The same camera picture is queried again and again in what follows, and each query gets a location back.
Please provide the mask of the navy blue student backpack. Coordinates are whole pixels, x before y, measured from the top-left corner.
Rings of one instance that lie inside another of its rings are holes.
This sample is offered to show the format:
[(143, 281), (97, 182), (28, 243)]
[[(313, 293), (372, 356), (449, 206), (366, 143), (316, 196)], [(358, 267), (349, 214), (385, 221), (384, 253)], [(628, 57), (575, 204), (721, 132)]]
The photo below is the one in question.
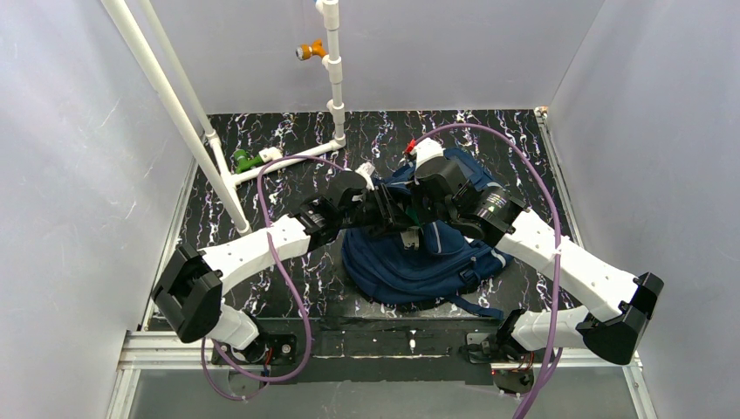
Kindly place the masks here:
[[(458, 162), (477, 187), (488, 183), (501, 186), (489, 170), (461, 149), (446, 149), (444, 157)], [(394, 196), (403, 197), (407, 211), (415, 170), (414, 164), (408, 163), (389, 177), (374, 181), (374, 186), (384, 184)], [(501, 310), (469, 302), (464, 294), (500, 273), (512, 257), (480, 239), (462, 234), (462, 240), (460, 252), (428, 252), (421, 242), (421, 229), (415, 224), (401, 233), (380, 237), (352, 228), (346, 231), (341, 257), (349, 277), (374, 301), (410, 305), (443, 299), (468, 313), (502, 319)]]

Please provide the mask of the teal green eraser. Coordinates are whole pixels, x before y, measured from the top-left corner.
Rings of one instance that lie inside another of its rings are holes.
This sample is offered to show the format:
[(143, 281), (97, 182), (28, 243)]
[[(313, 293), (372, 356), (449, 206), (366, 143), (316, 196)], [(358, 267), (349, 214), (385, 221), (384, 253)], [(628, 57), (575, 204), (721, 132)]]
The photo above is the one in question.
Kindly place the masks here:
[(413, 209), (408, 209), (406, 211), (406, 214), (414, 222), (415, 226), (421, 227), (421, 222), (419, 220), (419, 217), (417, 216), (417, 214), (415, 213)]

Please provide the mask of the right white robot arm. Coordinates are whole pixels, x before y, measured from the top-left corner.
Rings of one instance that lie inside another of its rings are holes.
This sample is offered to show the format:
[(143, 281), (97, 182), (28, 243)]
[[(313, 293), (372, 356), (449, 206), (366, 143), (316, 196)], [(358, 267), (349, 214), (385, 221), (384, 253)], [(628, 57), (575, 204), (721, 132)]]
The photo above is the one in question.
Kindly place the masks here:
[(631, 362), (653, 318), (662, 279), (650, 272), (637, 276), (600, 260), (498, 184), (477, 187), (447, 157), (424, 161), (409, 187), (420, 219), (443, 221), (513, 256), (580, 302), (559, 313), (513, 311), (498, 328), (495, 348), (505, 354), (547, 345), (585, 348), (613, 364)]

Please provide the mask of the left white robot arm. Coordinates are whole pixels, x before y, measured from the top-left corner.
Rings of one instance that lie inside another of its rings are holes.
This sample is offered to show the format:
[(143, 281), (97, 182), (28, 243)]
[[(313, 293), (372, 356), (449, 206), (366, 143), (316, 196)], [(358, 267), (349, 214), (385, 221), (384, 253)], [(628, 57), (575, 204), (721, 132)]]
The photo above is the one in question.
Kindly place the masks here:
[(279, 262), (333, 242), (341, 230), (361, 228), (373, 236), (404, 231), (415, 223), (405, 203), (386, 185), (369, 188), (362, 175), (342, 171), (324, 191), (269, 226), (200, 250), (178, 245), (151, 299), (181, 342), (209, 338), (245, 349), (259, 328), (248, 314), (223, 303), (224, 293)]

